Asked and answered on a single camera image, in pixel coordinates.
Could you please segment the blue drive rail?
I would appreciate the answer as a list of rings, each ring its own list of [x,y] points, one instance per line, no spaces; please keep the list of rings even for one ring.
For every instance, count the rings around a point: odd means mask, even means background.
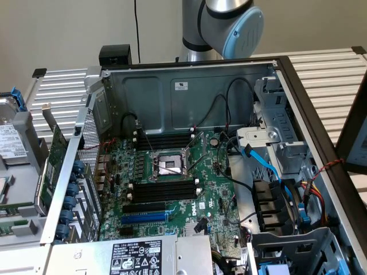
[[[290,275],[286,264],[261,265],[258,275]]]

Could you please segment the blue disk bracket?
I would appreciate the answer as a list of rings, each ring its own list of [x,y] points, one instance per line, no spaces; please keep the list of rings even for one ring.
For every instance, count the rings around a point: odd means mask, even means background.
[[[19,91],[16,87],[13,87],[12,90],[10,91],[11,96],[16,100],[19,110],[21,112],[27,112],[28,109],[26,107],[24,98],[21,94],[21,91]]]

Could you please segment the thin metal locking lever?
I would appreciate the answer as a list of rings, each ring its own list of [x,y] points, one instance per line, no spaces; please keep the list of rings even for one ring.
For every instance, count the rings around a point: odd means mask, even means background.
[[[146,133],[146,130],[143,125],[140,126],[140,141],[139,141],[138,148],[140,150],[155,152],[153,144],[150,141],[148,134]]]
[[[182,175],[186,176],[187,168],[191,165],[186,154],[158,154],[153,156],[153,174],[157,176]]]

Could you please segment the grey parts rack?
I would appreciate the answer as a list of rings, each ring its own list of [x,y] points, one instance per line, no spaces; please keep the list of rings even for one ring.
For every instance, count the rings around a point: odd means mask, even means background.
[[[39,215],[34,206],[38,178],[49,155],[46,141],[38,138],[30,112],[18,112],[13,126],[22,137],[29,163],[7,166],[0,157],[0,178],[11,175],[15,178],[3,205],[31,202],[33,206],[19,207],[20,215],[0,217],[0,222],[28,220],[27,225],[12,227],[13,235],[0,237],[0,251],[37,246],[47,217]]]

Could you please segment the dark grey drive cage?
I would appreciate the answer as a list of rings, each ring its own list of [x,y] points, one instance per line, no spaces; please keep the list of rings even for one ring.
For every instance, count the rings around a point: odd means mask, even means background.
[[[286,264],[290,275],[352,275],[335,235],[327,227],[307,234],[259,233],[248,243],[250,274],[261,265]]]

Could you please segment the grey open PC case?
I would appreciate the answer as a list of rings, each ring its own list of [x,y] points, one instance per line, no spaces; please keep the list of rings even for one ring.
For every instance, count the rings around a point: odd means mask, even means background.
[[[298,176],[282,178],[277,169],[251,146],[240,149],[237,130],[258,126],[254,106],[255,82],[277,77],[292,110],[295,132],[303,136],[309,156]],[[187,81],[187,91],[175,91],[173,82]],[[117,140],[140,140],[132,132],[143,125],[148,131],[185,131],[194,135],[214,132],[225,147],[230,177],[235,187],[241,243],[235,256],[211,248],[213,275],[251,275],[248,243],[261,232],[252,197],[253,182],[295,180],[311,225],[302,234],[327,227],[335,235],[352,275],[367,275],[367,206],[361,200],[345,161],[336,152],[340,130],[348,114],[337,116],[330,106],[311,96],[287,57],[197,64],[104,66],[90,69],[85,78],[88,100],[81,109],[69,140],[63,166],[49,208],[42,244],[48,248],[46,275],[56,245],[100,242],[103,206],[98,188],[98,160],[102,149]],[[79,193],[68,224],[69,236],[55,238],[73,163],[81,160],[77,174]]]

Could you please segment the black RAM slot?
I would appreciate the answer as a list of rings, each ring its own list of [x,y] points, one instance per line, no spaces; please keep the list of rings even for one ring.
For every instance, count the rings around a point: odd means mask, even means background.
[[[135,185],[133,191],[136,193],[196,193],[196,186],[194,184],[179,184],[179,185]]]
[[[133,195],[143,195],[143,196],[148,196],[148,195],[181,195],[181,194],[189,194],[189,193],[178,193],[178,194],[173,194],[173,193],[139,193],[139,192],[133,192]]]
[[[158,146],[168,146],[169,148],[173,147],[185,147],[189,141],[187,140],[149,140],[152,147]],[[138,143],[140,147],[149,147],[147,140],[140,140]]]
[[[127,194],[127,199],[133,203],[153,203],[153,202],[167,202],[167,201],[181,201],[196,199],[196,194],[181,194],[181,195],[133,195],[132,193]]]
[[[168,132],[159,132],[159,131],[151,131],[147,129],[136,129],[132,132],[132,136],[134,138],[142,137],[144,135],[147,135],[148,137],[153,136],[190,136],[191,134],[194,134],[194,131],[191,131],[190,129],[187,129],[185,131],[168,131]]]
[[[169,181],[160,181],[160,182],[149,182],[149,183],[134,183],[133,189],[138,188],[184,188],[184,187],[192,187],[196,188],[197,184],[194,179],[191,180],[169,180]]]
[[[167,134],[167,135],[147,135],[150,142],[189,142],[191,134]]]
[[[160,150],[170,150],[170,149],[180,149],[185,148],[186,144],[138,144],[136,147],[137,151],[160,151]]]

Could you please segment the grey power supply unit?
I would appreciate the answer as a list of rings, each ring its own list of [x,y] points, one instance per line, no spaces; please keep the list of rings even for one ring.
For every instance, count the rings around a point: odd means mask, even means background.
[[[157,237],[56,245],[46,275],[213,275],[209,238]]]

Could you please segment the blue expansion slot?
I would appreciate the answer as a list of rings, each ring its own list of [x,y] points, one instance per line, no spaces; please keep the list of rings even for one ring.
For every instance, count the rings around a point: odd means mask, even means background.
[[[120,218],[122,225],[138,224],[138,223],[154,223],[164,222],[168,218],[168,213],[165,212],[152,212],[141,213],[135,215],[123,215]]]

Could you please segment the grey metal disk bay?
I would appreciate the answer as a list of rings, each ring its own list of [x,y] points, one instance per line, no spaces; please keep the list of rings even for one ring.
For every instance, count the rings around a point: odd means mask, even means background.
[[[254,91],[258,98],[254,111],[259,125],[237,130],[240,149],[251,146],[282,178],[298,176],[309,156],[309,147],[294,130],[292,110],[280,80],[258,79]]]

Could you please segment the green Dell motherboard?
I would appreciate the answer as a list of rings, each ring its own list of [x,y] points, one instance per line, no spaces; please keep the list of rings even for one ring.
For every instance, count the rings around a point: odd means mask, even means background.
[[[204,149],[208,155],[190,171],[192,178],[178,179],[169,176],[157,181],[194,179],[197,184],[196,199],[165,202],[165,213],[168,213],[168,218],[164,222],[122,225],[120,221],[123,215],[141,214],[124,214],[122,207],[133,204],[127,199],[127,194],[134,192],[134,183],[155,182],[148,179],[151,171],[149,162],[151,151],[137,151],[139,140],[135,139],[120,139],[102,149],[98,160],[97,177],[103,206],[99,239],[112,241],[163,235],[185,237],[185,224],[199,222],[205,217],[208,220],[206,236],[209,237],[212,249],[226,256],[235,256],[240,248],[241,237],[240,228],[234,223],[239,215],[235,187],[229,180],[231,173],[229,161],[225,147],[219,145],[219,135],[209,131],[205,132],[204,136],[204,142],[191,150],[190,164],[202,155]],[[210,145],[211,138],[218,139],[217,147]],[[130,226],[134,228],[134,236],[121,237],[119,229]]]

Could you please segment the silver finned heat sink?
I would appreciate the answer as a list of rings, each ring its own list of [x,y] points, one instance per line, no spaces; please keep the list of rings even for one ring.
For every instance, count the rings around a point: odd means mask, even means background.
[[[195,233],[194,231],[194,227],[195,225],[197,224],[198,222],[196,223],[186,223],[185,224],[185,227],[184,227],[184,236],[186,237],[192,237],[192,236],[201,236],[201,235],[205,235],[204,232],[200,232],[198,234]]]

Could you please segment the long black expansion slot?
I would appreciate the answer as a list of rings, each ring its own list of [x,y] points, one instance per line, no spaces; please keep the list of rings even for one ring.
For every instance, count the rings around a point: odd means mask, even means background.
[[[165,202],[129,204],[124,205],[122,207],[122,212],[124,214],[165,212],[165,211],[166,211]]]

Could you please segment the CPU socket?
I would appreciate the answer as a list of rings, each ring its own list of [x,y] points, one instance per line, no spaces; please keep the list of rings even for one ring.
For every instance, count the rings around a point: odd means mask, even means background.
[[[169,176],[178,179],[189,179],[193,175],[189,171],[190,152],[185,149],[154,151],[149,154],[151,171],[150,181],[164,180]]]

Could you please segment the green graphics card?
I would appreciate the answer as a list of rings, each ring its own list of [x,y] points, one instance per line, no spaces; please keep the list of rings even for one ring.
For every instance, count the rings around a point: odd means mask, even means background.
[[[51,103],[42,106],[42,115],[52,130],[52,142],[49,155],[46,158],[41,174],[38,178],[34,196],[34,206],[41,216],[47,216],[52,198],[60,176],[61,168],[67,151],[68,142],[65,139],[56,119],[51,112]]]

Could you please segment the blue plastic clip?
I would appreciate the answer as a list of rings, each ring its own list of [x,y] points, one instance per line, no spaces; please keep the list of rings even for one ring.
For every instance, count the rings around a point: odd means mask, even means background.
[[[303,202],[298,203],[298,213],[299,213],[299,227],[304,229],[311,225],[311,219],[307,215],[307,211]]]

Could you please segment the black box device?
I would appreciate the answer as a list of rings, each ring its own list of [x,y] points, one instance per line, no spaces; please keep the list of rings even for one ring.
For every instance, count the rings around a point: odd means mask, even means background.
[[[104,45],[99,52],[100,66],[131,65],[130,44]]]

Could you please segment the black fan shroud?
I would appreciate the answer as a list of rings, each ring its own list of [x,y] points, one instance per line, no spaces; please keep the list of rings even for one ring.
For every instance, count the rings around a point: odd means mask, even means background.
[[[283,179],[253,182],[252,197],[261,232],[277,236],[302,234],[301,217],[298,210],[300,193],[295,180]]]

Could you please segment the silver hard disk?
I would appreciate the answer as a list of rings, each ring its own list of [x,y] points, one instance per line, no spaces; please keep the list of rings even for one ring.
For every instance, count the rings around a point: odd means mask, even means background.
[[[0,157],[7,166],[29,163],[22,137],[13,126],[19,111],[20,107],[13,96],[0,95]]]

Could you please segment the metal socket cover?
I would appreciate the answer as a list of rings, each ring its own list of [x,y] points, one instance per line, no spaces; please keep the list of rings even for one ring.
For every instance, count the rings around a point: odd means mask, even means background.
[[[188,143],[188,145],[184,148],[184,151],[186,153],[186,156],[189,157],[191,154],[191,150],[198,148],[199,144],[204,142],[204,132],[201,131],[198,134],[194,135],[194,137],[192,138],[192,140]],[[203,158],[207,155],[207,153],[205,152],[205,149],[203,150],[202,155],[195,161],[193,161],[193,163],[186,169],[187,172],[189,172],[190,170],[192,170],[193,168],[195,168],[195,166],[197,166],[202,160]]]

